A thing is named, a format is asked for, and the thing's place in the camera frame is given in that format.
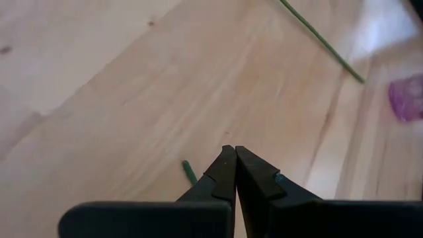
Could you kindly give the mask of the light blue artificial flower bunch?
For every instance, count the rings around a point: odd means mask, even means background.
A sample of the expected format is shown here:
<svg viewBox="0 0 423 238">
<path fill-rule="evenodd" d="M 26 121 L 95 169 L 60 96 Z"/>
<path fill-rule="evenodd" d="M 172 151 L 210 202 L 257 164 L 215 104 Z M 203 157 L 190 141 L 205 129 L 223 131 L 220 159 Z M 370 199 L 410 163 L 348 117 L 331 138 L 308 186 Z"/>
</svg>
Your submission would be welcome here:
<svg viewBox="0 0 423 238">
<path fill-rule="evenodd" d="M 196 178 L 196 175 L 195 175 L 194 171 L 192 170 L 190 163 L 187 160 L 182 161 L 182 168 L 183 168 L 185 175 L 186 175 L 187 179 L 189 180 L 190 184 L 192 186 L 194 186 L 197 183 L 198 179 Z"/>
</svg>

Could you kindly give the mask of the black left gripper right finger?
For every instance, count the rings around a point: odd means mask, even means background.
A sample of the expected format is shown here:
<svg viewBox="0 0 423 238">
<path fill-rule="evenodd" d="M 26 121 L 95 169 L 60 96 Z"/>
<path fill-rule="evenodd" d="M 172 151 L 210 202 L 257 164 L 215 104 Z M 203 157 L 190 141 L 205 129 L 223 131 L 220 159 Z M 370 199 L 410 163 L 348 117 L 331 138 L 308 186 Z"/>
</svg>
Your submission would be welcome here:
<svg viewBox="0 0 423 238">
<path fill-rule="evenodd" d="M 237 146 L 248 238 L 423 238 L 423 202 L 325 200 Z"/>
</svg>

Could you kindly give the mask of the pink glass vase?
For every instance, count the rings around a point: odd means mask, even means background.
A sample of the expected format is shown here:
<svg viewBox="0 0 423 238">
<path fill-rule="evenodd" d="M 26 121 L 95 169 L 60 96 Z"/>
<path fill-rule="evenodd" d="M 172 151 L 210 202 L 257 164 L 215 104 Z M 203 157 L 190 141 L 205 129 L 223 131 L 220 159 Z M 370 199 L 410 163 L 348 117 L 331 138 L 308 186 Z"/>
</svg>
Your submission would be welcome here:
<svg viewBox="0 0 423 238">
<path fill-rule="evenodd" d="M 423 120 L 423 73 L 391 82 L 388 96 L 400 121 Z"/>
</svg>

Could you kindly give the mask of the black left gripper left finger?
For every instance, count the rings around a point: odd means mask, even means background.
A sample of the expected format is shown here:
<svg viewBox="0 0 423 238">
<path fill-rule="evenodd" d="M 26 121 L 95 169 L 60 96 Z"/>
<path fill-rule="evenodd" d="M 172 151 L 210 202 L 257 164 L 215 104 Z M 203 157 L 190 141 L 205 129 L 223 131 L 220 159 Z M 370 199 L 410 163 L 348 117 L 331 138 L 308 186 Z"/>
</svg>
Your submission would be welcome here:
<svg viewBox="0 0 423 238">
<path fill-rule="evenodd" d="M 237 154 L 230 145 L 174 202 L 85 202 L 58 223 L 59 238 L 233 238 Z"/>
</svg>

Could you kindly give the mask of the white artificial tulip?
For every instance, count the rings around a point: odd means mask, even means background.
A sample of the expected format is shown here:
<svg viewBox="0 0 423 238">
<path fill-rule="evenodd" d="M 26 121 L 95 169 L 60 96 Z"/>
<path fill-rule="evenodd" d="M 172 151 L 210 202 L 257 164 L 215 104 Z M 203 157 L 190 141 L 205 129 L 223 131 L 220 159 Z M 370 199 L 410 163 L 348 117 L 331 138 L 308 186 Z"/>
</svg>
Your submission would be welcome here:
<svg viewBox="0 0 423 238">
<path fill-rule="evenodd" d="M 321 34 L 299 13 L 287 0 L 278 0 L 330 53 L 334 59 L 359 83 L 364 84 L 365 79 L 321 36 Z"/>
</svg>

